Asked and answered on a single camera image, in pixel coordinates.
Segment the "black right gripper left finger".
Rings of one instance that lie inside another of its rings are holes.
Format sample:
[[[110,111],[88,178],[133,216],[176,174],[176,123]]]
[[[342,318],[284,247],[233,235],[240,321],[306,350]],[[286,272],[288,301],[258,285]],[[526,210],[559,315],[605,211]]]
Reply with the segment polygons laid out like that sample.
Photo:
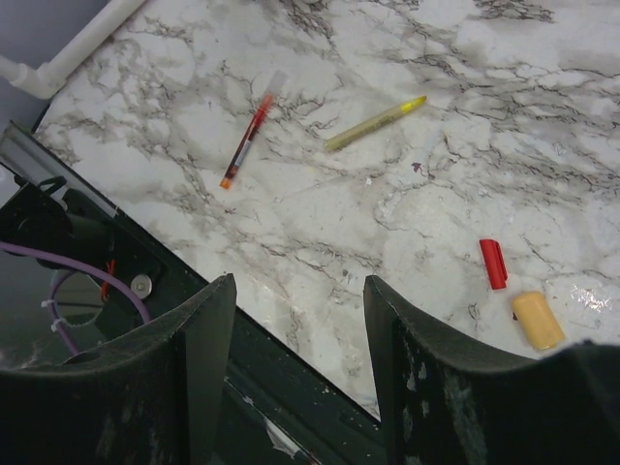
[[[231,275],[60,365],[1,374],[5,464],[206,464],[236,308]]]

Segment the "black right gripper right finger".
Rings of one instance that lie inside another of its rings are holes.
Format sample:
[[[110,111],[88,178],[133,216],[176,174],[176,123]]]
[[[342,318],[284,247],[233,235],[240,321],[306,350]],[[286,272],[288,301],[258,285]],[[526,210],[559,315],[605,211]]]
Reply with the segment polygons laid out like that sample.
[[[619,350],[505,352],[366,278],[363,307],[391,464],[615,464]]]

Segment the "orange yellow pen cap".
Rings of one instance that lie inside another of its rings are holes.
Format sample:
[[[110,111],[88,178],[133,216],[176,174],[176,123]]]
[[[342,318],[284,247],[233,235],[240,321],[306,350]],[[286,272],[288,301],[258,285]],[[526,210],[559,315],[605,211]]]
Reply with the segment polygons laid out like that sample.
[[[529,344],[537,351],[553,349],[566,340],[566,334],[538,291],[518,294],[511,310]]]

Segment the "yellow highlighter pen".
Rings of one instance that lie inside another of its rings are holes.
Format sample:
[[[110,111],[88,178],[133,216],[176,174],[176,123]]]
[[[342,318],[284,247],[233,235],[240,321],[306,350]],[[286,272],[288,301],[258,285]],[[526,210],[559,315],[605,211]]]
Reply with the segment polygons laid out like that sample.
[[[327,139],[325,141],[324,148],[328,152],[340,150],[352,142],[372,134],[386,125],[389,125],[401,117],[411,113],[415,109],[418,109],[426,102],[426,100],[426,96],[421,96],[411,101],[399,104],[393,108],[389,108],[382,113],[358,123],[343,133]]]

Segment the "orange red gel pen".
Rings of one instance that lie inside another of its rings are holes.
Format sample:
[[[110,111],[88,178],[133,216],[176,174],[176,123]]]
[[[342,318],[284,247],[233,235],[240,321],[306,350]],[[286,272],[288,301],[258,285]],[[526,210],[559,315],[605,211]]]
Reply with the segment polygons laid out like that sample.
[[[256,114],[251,120],[242,140],[239,143],[239,146],[235,150],[231,162],[229,163],[227,170],[220,182],[220,186],[224,189],[229,189],[235,178],[249,148],[252,144],[252,141],[262,126],[264,119],[267,115],[267,112],[273,102],[274,96],[272,93],[268,93],[263,97],[261,104],[259,105]]]

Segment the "clear pen cap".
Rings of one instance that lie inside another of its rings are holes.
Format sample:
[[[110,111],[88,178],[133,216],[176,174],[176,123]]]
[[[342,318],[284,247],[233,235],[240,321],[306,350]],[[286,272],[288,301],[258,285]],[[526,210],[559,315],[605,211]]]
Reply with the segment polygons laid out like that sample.
[[[280,70],[275,72],[265,90],[265,94],[273,98],[278,96],[280,91],[282,90],[282,87],[286,83],[287,78],[288,76],[286,73]]]

